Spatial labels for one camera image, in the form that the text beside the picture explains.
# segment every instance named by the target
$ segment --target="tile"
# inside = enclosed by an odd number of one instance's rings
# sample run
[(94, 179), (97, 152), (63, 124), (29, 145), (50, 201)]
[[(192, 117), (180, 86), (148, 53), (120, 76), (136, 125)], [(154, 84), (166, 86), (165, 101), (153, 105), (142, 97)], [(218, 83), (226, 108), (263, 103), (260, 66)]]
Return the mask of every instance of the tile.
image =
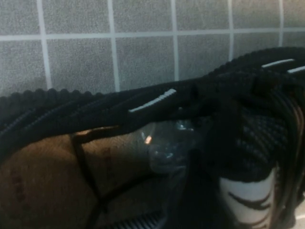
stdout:
[(110, 39), (50, 40), (48, 48), (55, 89), (114, 91)]
[(0, 35), (39, 33), (36, 0), (0, 0)]
[(178, 30), (228, 29), (227, 0), (176, 0)]
[(283, 46), (305, 47), (305, 32), (284, 33)]
[(201, 77), (229, 59), (229, 35), (178, 37), (180, 80)]
[(114, 0), (116, 32), (171, 31), (170, 0)]
[(305, 219), (299, 219), (296, 221), (296, 224), (292, 229), (304, 229), (304, 228), (305, 228)]
[(120, 38), (117, 55), (121, 90), (174, 80), (173, 38)]
[(278, 33), (240, 33), (234, 35), (234, 57), (260, 49), (278, 47)]
[(232, 0), (235, 29), (279, 28), (278, 0)]
[(304, 0), (284, 0), (284, 26), (305, 27)]
[(46, 89), (40, 41), (0, 42), (0, 96)]
[(43, 0), (46, 33), (109, 32), (107, 0)]

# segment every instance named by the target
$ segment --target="clear plastic bag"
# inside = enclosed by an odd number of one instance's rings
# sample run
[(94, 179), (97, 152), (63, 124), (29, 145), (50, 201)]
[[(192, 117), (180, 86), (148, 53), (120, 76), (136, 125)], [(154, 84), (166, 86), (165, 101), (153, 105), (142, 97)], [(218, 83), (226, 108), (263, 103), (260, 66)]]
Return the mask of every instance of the clear plastic bag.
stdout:
[(186, 166), (187, 152), (196, 144), (196, 132), (188, 120), (152, 123), (140, 130), (148, 146), (149, 164), (155, 173), (172, 173)]

